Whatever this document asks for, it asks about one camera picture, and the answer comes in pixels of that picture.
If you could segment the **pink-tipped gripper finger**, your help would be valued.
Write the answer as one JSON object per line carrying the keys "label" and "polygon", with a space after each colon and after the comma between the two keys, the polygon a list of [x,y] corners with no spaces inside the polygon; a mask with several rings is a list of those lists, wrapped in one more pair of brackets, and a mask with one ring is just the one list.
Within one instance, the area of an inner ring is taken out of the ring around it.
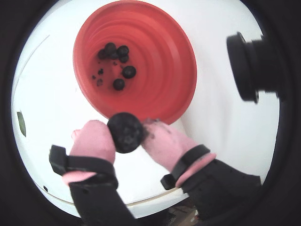
{"label": "pink-tipped gripper finger", "polygon": [[205,145],[198,145],[180,131],[161,122],[144,123],[148,132],[142,143],[148,155],[169,171],[164,188],[188,194],[201,220],[223,215],[256,194],[260,176],[243,173],[218,160]]}
{"label": "pink-tipped gripper finger", "polygon": [[117,192],[113,167],[116,149],[107,125],[88,121],[73,132],[72,139],[70,155],[65,148],[53,145],[49,162],[69,187],[81,219],[134,220]]}

